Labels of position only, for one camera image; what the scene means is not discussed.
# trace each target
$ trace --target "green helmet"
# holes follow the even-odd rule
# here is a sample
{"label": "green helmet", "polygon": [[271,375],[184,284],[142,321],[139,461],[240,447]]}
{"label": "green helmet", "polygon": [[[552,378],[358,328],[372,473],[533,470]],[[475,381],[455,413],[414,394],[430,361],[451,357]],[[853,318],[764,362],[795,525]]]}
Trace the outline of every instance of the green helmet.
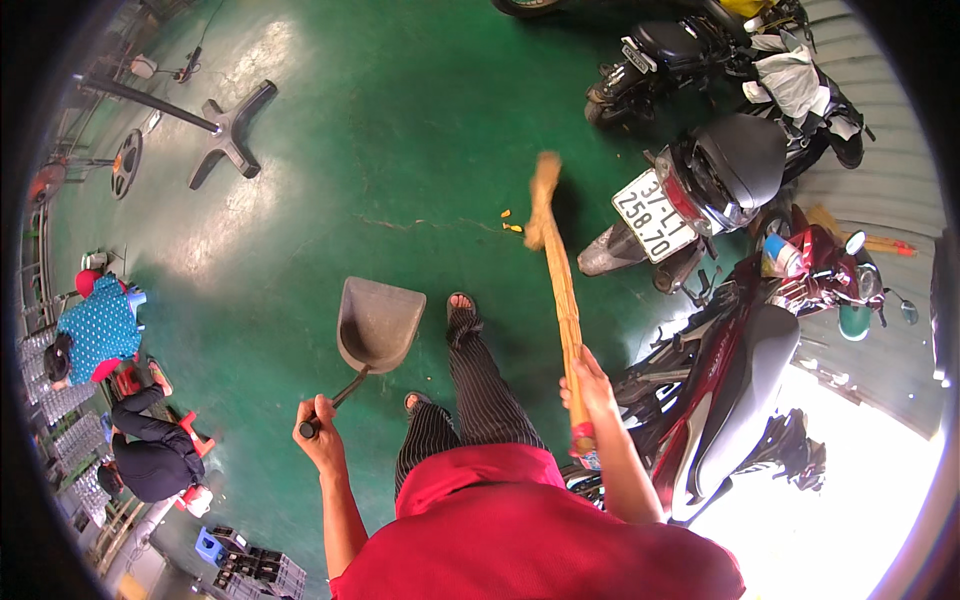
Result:
{"label": "green helmet", "polygon": [[873,311],[867,306],[840,306],[840,333],[851,342],[859,342],[870,332],[870,316]]}

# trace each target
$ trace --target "person in black clothing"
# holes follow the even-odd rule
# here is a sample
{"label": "person in black clothing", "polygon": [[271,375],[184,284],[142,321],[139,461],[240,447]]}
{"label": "person in black clothing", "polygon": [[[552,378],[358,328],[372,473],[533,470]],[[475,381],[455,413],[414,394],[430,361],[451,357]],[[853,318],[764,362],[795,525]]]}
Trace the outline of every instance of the person in black clothing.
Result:
{"label": "person in black clothing", "polygon": [[[156,362],[150,362],[154,385],[127,396],[113,406],[114,460],[97,470],[100,487],[110,495],[124,486],[144,502],[158,502],[186,490],[204,476],[204,463],[190,435],[176,423],[139,413],[173,388]],[[139,438],[127,442],[127,434]]]}

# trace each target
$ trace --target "dustpan handle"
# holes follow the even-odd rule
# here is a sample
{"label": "dustpan handle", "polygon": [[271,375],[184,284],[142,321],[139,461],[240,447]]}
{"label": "dustpan handle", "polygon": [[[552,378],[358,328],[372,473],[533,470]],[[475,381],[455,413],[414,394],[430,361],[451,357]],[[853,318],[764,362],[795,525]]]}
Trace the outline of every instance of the dustpan handle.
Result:
{"label": "dustpan handle", "polygon": [[[344,400],[347,399],[347,396],[353,393],[360,384],[363,383],[363,380],[367,378],[367,373],[370,372],[370,365],[364,365],[364,368],[360,370],[356,377],[353,378],[353,381],[350,381],[350,384],[341,390],[340,394],[333,397],[331,402],[333,403],[333,408],[337,408],[344,403]],[[320,420],[317,419],[317,416],[314,415],[309,420],[304,420],[300,422],[300,434],[306,438],[314,438],[317,434],[320,433]]]}
{"label": "dustpan handle", "polygon": [[333,408],[338,408],[341,404],[344,403],[344,400],[347,399],[347,396],[353,394],[353,391],[360,387],[360,384],[363,383],[363,380],[367,378],[367,373],[370,372],[370,365],[364,365],[363,369],[353,378],[353,381],[350,381],[350,384],[344,388],[340,394],[333,397],[330,400],[333,403]]}

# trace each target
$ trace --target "broom handle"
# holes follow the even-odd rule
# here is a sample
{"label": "broom handle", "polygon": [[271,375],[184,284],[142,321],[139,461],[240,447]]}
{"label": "broom handle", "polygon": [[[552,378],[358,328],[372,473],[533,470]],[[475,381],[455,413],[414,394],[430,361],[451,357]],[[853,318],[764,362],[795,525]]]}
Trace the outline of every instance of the broom handle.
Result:
{"label": "broom handle", "polygon": [[566,386],[570,390],[567,403],[570,413],[570,432],[577,456],[587,456],[596,448],[593,440],[593,425],[580,392],[580,380],[573,370],[573,359],[582,358],[580,334],[580,311],[577,299],[573,295],[573,278],[570,275],[570,263],[566,260],[564,240],[557,231],[553,214],[549,215],[549,227],[544,234],[546,263],[550,269],[550,282],[553,284],[553,298],[557,303],[557,322],[560,324],[560,342],[564,349],[564,374]]}

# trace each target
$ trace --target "ponytail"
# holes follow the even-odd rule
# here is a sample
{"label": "ponytail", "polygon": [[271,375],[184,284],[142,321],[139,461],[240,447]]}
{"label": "ponytail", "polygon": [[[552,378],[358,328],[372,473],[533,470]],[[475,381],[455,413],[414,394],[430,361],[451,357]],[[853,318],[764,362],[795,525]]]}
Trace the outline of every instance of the ponytail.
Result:
{"label": "ponytail", "polygon": [[70,348],[73,338],[62,331],[57,334],[54,343],[43,351],[43,369],[51,381],[60,381],[70,373]]}

